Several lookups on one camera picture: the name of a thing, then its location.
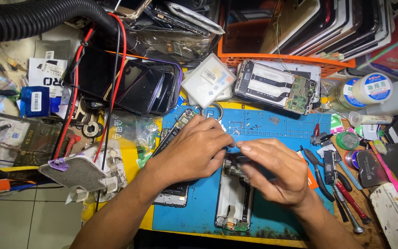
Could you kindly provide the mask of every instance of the white tile floor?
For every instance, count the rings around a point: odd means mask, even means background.
[[[58,186],[46,184],[40,187]],[[82,203],[65,204],[69,189],[25,190],[0,200],[0,249],[61,249],[79,230]]]

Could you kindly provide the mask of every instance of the blue silicone repair mat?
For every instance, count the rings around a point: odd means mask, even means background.
[[[163,128],[171,128],[175,123],[175,118],[179,117],[189,106],[182,105],[173,113],[163,119]],[[320,132],[329,133],[331,116],[324,114],[310,114],[308,116],[292,115],[287,112],[281,114],[270,111],[244,110],[244,109],[224,109],[222,124],[227,129],[227,133],[232,134],[235,129],[240,131],[240,135],[233,134],[236,141],[252,140],[258,138],[274,137],[287,145],[292,150],[299,150],[300,145],[311,150],[319,159],[316,147],[310,144],[310,136],[320,119]],[[206,116],[218,118],[217,108],[207,108]],[[270,118],[278,118],[276,125]],[[239,149],[233,148],[230,152],[238,152]],[[310,169],[314,174],[314,168],[310,164]],[[254,190],[251,227],[247,233],[230,232],[216,228],[214,218],[218,199],[218,188],[221,169],[218,169],[211,177],[200,179],[190,184],[188,190],[187,206],[184,208],[164,207],[155,205],[153,214],[153,229],[190,232],[202,234],[222,234],[234,236],[251,236],[262,238],[276,238],[288,240],[307,240],[307,236],[297,221],[295,216],[288,210],[282,209],[276,204],[268,202],[262,198],[260,193]],[[320,192],[315,189],[319,196],[324,200],[324,206],[333,213],[334,204],[328,201]]]

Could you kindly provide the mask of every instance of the hand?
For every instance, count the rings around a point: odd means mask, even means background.
[[[222,165],[227,145],[234,147],[234,139],[218,121],[196,115],[144,169],[154,171],[167,186],[209,177]]]
[[[250,184],[258,189],[267,201],[277,202],[290,208],[299,207],[308,196],[308,166],[296,152],[277,139],[238,141],[240,151],[259,163],[277,178],[268,181],[254,163],[245,164],[242,170]]]

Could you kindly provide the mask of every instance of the red wire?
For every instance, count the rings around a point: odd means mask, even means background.
[[[86,42],[88,41],[88,39],[90,38],[91,34],[93,33],[94,28],[95,28],[95,24],[93,23],[91,25],[91,28],[88,31],[87,35],[85,36],[85,41]],[[76,62],[79,60],[79,57],[81,55],[81,52],[82,52],[83,48],[84,48],[84,46],[82,46],[82,45],[79,46],[78,52],[76,52],[76,60],[75,60]],[[54,159],[57,159],[58,156],[59,156],[59,151],[61,150],[61,146],[62,146],[62,143],[64,142],[65,134],[67,133],[67,129],[69,128],[70,121],[72,120],[73,111],[75,110],[75,104],[76,104],[76,99],[77,99],[76,96],[78,94],[78,78],[79,78],[78,76],[79,76],[79,70],[78,70],[78,66],[76,66],[76,68],[75,68],[75,86],[74,86],[75,87],[75,91],[74,91],[74,95],[73,95],[73,102],[72,102],[72,105],[71,105],[69,117],[67,118],[67,122],[65,124],[63,124],[64,125],[63,134],[61,136],[61,139],[59,139]]]
[[[116,85],[114,87],[113,99],[111,99],[111,102],[114,104],[114,100],[116,99],[116,93],[118,92],[118,88],[119,88],[119,82],[121,81],[121,77],[122,77],[122,71],[124,70],[124,66],[125,66],[125,54],[127,52],[127,41],[126,41],[126,35],[125,35],[125,28],[124,28],[124,24],[122,23],[122,20],[117,15],[115,15],[113,13],[108,13],[108,14],[113,16],[116,20],[118,20],[119,25],[121,26],[122,35],[124,37],[124,52],[123,52],[123,56],[122,56],[121,68],[119,70],[118,80],[116,81]],[[108,129],[108,124],[105,124],[104,132],[102,132],[101,143],[99,144],[98,150],[96,152],[95,160],[93,161],[95,163],[96,163],[96,160],[98,159],[99,152],[101,151],[102,142],[104,141],[104,137],[105,137],[105,133],[106,133],[107,129]]]

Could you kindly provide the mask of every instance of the forearm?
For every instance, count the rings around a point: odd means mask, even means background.
[[[357,249],[362,246],[332,216],[310,190],[301,207],[294,210],[305,232],[317,249]]]
[[[165,187],[153,172],[142,170],[82,227],[71,248],[126,248]]]

